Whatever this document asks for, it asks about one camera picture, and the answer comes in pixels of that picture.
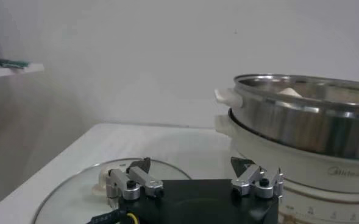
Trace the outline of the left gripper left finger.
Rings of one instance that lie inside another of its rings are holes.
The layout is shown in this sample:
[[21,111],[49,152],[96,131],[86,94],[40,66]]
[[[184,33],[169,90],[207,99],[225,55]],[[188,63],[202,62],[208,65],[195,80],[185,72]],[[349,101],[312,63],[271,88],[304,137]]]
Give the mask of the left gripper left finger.
[[134,161],[122,171],[109,169],[105,177],[107,198],[122,197],[125,201],[135,201],[141,197],[141,190],[147,197],[162,198],[164,196],[163,181],[149,175],[151,159]]

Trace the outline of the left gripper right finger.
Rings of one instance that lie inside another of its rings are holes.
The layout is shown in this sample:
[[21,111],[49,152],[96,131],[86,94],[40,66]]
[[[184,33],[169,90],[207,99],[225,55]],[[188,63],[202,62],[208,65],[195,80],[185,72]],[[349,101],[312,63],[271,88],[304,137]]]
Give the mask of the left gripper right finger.
[[283,173],[279,167],[264,168],[247,158],[231,157],[236,177],[231,180],[234,192],[240,197],[254,191],[258,198],[283,196]]

